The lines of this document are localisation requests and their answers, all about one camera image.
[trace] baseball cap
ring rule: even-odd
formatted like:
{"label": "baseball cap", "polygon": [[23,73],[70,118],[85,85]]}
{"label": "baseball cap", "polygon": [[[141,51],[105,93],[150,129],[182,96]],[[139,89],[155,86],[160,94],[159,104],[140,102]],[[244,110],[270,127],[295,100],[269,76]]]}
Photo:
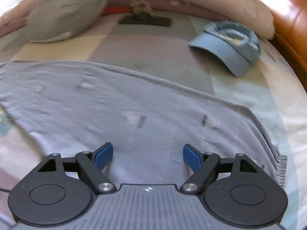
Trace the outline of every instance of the baseball cap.
{"label": "baseball cap", "polygon": [[255,33],[241,23],[231,21],[208,24],[189,46],[213,53],[235,76],[244,75],[261,52]]}

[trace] wooden headboard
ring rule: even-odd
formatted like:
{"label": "wooden headboard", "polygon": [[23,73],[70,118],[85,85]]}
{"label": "wooden headboard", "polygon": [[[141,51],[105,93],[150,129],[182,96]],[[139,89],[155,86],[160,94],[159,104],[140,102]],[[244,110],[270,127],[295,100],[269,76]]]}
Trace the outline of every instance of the wooden headboard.
{"label": "wooden headboard", "polygon": [[261,0],[274,16],[271,43],[283,55],[307,91],[307,0]]}

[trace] black circular motor housing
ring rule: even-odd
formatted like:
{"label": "black circular motor housing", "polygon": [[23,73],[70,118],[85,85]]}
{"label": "black circular motor housing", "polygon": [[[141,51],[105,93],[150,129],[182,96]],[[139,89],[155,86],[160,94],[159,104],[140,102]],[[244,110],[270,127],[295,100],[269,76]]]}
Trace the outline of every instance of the black circular motor housing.
{"label": "black circular motor housing", "polygon": [[39,166],[9,194],[8,205],[16,222],[56,225],[76,218],[90,206],[93,194],[84,182],[66,176],[64,170],[40,172]]}
{"label": "black circular motor housing", "polygon": [[286,193],[271,178],[243,172],[213,182],[204,201],[216,217],[246,228],[278,223],[288,205]]}

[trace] patchwork bedspread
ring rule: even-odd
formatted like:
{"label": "patchwork bedspread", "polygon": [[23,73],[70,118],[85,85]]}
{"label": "patchwork bedspread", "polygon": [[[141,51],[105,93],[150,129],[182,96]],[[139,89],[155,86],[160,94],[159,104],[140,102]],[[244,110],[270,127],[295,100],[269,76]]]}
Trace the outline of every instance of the patchwork bedspread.
{"label": "patchwork bedspread", "polygon": [[[0,39],[0,62],[77,60],[115,65],[248,107],[288,156],[285,190],[289,206],[283,225],[302,229],[307,224],[307,95],[294,72],[267,40],[260,40],[259,61],[245,76],[235,77],[212,54],[188,47],[188,41],[209,21],[157,13],[171,17],[172,27],[118,25],[123,14],[110,15],[76,38],[46,44],[27,42],[21,28]],[[19,180],[41,158],[39,146],[0,109],[0,169]]]}

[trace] cap brim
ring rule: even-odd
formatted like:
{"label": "cap brim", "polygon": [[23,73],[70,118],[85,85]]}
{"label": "cap brim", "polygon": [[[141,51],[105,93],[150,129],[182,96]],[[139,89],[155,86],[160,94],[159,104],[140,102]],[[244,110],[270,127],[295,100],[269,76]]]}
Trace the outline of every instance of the cap brim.
{"label": "cap brim", "polygon": [[251,64],[237,50],[221,38],[202,33],[189,42],[190,47],[205,49],[216,55],[235,75],[244,75]]}

